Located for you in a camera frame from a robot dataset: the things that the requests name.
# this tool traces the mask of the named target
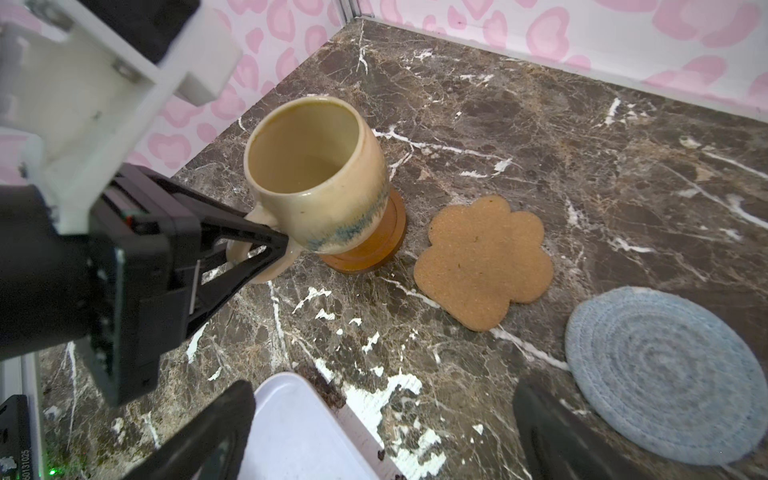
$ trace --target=mug rim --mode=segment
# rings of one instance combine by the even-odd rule
[[[357,120],[357,143],[355,144],[355,150],[350,154],[349,158],[346,162],[344,162],[344,165],[333,175],[331,175],[329,178],[326,178],[322,183],[315,185],[312,188],[309,188],[307,190],[301,190],[298,192],[291,192],[288,194],[280,193],[280,192],[273,192],[272,190],[267,190],[266,188],[259,185],[254,179],[253,176],[250,174],[250,169],[248,168],[248,153],[250,152],[250,148],[253,145],[253,140],[256,138],[256,136],[264,129],[264,127],[269,123],[269,120],[276,117],[283,111],[298,105],[298,104],[312,104],[312,103],[323,103],[323,102],[329,102],[332,104],[336,104],[345,110],[347,110],[349,113],[351,113],[355,119]],[[275,197],[290,197],[290,196],[303,196],[303,195],[309,195],[313,192],[319,190],[321,187],[324,187],[326,184],[328,184],[331,180],[333,180],[337,175],[341,174],[344,170],[349,169],[349,165],[354,161],[355,158],[358,158],[360,156],[360,152],[362,151],[362,142],[365,139],[365,128],[368,128],[366,122],[362,119],[360,116],[360,113],[350,104],[346,103],[344,100],[336,97],[329,97],[326,95],[317,95],[314,97],[301,97],[297,98],[296,100],[289,101],[285,104],[280,105],[278,108],[275,108],[272,110],[266,117],[264,117],[259,124],[256,126],[256,128],[253,129],[253,131],[250,133],[250,136],[248,137],[248,142],[245,144],[245,151],[243,152],[243,172],[245,174],[246,180],[248,180],[248,183],[258,190],[262,194],[268,194]]]

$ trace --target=metal frame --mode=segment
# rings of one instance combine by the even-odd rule
[[[40,390],[40,364],[37,353],[28,353],[0,362],[0,403],[12,395],[26,395],[29,408],[29,435],[32,447],[32,467],[35,477],[45,480],[42,435],[42,394]]]
[[[357,0],[336,0],[336,4],[339,6],[339,10],[344,17],[344,25],[362,16]]]

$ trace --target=mug handle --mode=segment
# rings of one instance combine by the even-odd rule
[[[245,220],[254,223],[261,223],[267,225],[269,228],[277,228],[277,219],[272,215],[261,202],[257,203],[256,207],[245,216]],[[247,242],[240,242],[238,240],[227,241],[227,261],[234,265],[246,260],[248,253],[253,244]],[[286,268],[293,265],[303,248],[292,237],[288,237],[288,247],[286,248],[286,254],[279,258],[275,263],[269,265],[262,273],[256,275],[250,283],[266,283],[274,279],[285,271]]]

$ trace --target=screw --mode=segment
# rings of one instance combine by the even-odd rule
[[[69,31],[74,24],[72,19],[50,0],[27,0],[25,5],[35,17],[61,30]]]
[[[51,222],[58,223],[58,207],[54,205],[48,208],[48,218],[51,219]]]
[[[122,78],[125,78],[130,83],[134,84],[141,80],[141,74],[129,64],[125,63],[121,58],[115,59],[114,63],[112,64],[112,68],[114,68],[114,70],[120,74]]]

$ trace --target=white marble vein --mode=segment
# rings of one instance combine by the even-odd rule
[[[530,356],[534,356],[537,359],[544,360],[546,363],[552,365],[553,367],[565,370],[566,372],[571,370],[568,368],[568,364],[566,362],[554,358],[549,353],[542,352],[540,349],[537,349],[535,346],[533,346],[532,343],[526,342],[525,340],[512,335],[500,327],[496,327],[490,331],[495,338],[509,340],[510,342],[514,343],[515,346],[517,346],[521,352],[523,352],[523,355],[526,357],[526,359],[530,359]]]

